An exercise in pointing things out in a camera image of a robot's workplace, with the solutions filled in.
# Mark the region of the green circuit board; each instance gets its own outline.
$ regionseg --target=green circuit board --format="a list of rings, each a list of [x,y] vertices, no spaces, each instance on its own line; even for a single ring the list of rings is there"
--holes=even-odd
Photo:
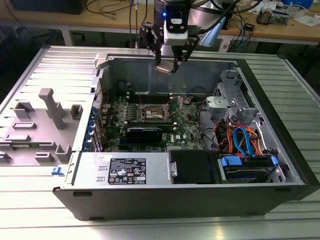
[[[167,107],[167,116],[170,117],[161,120],[155,116],[160,116],[159,109],[163,108],[164,104],[151,103],[141,106],[140,104],[128,103],[124,97],[119,97],[111,103],[109,116],[106,118],[104,127],[107,141],[104,151],[163,153],[172,149],[204,149],[204,141],[196,122],[196,102],[184,104],[183,99],[184,97],[180,98],[180,96],[179,100],[175,98]],[[150,113],[150,115],[143,114],[143,111]],[[151,145],[143,143],[122,144],[126,141],[127,128],[144,127],[146,123],[148,123],[148,127],[163,129],[161,142]]]

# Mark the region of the desk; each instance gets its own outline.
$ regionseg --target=desk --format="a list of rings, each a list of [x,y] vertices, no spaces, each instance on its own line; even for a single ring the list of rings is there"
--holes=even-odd
[[[110,6],[110,11],[127,6],[127,2],[122,2],[117,6]],[[93,32],[112,32],[112,33],[129,33],[129,8],[125,8],[117,12],[117,19],[102,16],[84,10],[80,15],[71,15],[64,13],[47,13],[47,12],[29,12],[29,11],[14,11],[14,15],[29,28],[43,28],[43,29],[57,29],[61,30],[65,44],[72,46],[73,41],[71,31],[93,31]],[[148,5],[147,22],[153,22],[154,9],[153,5]],[[92,4],[90,9],[98,11],[98,4]],[[138,5],[138,24],[140,24],[145,15],[145,5]],[[312,11],[320,11],[319,6],[313,5]],[[256,14],[243,13],[243,17],[247,23],[255,25],[252,41],[257,42],[271,42],[284,44],[305,44],[316,45],[320,41],[320,24],[309,27],[290,19],[287,26],[269,24],[260,25],[256,23]],[[136,13],[132,9],[132,31],[135,33],[135,19]],[[0,0],[0,25],[19,27],[19,23],[10,15],[4,0]],[[228,30],[222,30],[218,38],[222,39],[220,51],[226,51],[231,40],[235,39],[239,34],[239,30],[234,21],[231,22]]]

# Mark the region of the blue cable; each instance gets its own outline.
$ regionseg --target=blue cable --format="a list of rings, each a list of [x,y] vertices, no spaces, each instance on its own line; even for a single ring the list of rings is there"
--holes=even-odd
[[[233,21],[237,22],[240,27],[241,27],[241,32],[242,32],[242,38],[241,38],[241,43],[239,45],[239,47],[237,47],[237,49],[242,49],[243,48],[243,43],[244,43],[244,39],[245,39],[245,30],[244,30],[244,26],[242,26],[241,22],[237,19],[233,19],[231,18]]]
[[[237,127],[234,132],[233,132],[233,142],[234,142],[234,146],[241,152],[242,156],[245,157],[246,156],[246,153],[245,151],[239,146],[238,144],[238,139],[237,139],[237,133],[239,131],[242,131],[244,133],[244,138],[245,138],[245,144],[246,144],[246,148],[248,150],[248,153],[250,156],[254,156],[255,153],[254,153],[254,150],[252,149],[251,145],[250,145],[250,137],[249,137],[249,134],[248,132],[245,130],[244,127]]]

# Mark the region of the power supply label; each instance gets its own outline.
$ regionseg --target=power supply label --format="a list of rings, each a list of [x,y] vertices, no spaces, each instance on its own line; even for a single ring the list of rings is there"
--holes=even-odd
[[[109,184],[146,184],[146,179],[145,158],[111,158]]]

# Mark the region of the slotted metal surface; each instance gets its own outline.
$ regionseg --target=slotted metal surface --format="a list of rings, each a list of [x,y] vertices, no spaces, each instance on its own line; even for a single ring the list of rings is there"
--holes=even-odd
[[[65,106],[84,101],[95,75],[94,58],[106,48],[52,47],[30,66],[23,84],[1,113],[5,130],[17,98],[37,103],[42,86],[53,86]],[[320,180],[320,108],[317,96],[285,60],[274,55],[194,53],[246,59],[280,118]],[[64,179],[47,166],[0,167],[0,234],[10,239],[198,239],[258,240],[320,237],[320,191],[286,202],[265,216],[81,222],[52,194]]]

